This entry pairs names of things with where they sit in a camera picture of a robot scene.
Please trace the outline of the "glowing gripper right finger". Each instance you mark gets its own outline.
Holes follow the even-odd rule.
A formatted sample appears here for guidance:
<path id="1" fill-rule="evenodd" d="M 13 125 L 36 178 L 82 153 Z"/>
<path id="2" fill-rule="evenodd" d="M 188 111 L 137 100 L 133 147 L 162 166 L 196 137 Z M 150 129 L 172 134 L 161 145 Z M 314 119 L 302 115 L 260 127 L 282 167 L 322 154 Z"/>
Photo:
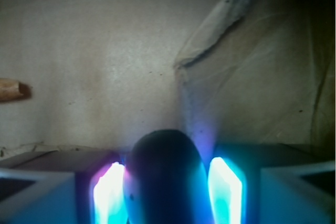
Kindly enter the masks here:
<path id="1" fill-rule="evenodd" d="M 218 144 L 208 184 L 216 223 L 335 223 L 335 161 L 304 145 Z"/>

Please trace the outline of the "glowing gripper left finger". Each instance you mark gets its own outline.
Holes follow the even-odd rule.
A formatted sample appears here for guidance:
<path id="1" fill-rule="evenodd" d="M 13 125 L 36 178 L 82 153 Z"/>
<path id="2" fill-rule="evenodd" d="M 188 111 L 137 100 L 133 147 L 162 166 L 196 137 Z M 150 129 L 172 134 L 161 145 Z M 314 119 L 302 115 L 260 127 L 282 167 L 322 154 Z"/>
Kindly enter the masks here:
<path id="1" fill-rule="evenodd" d="M 1 223 L 125 223 L 113 151 L 26 152 L 1 161 Z"/>

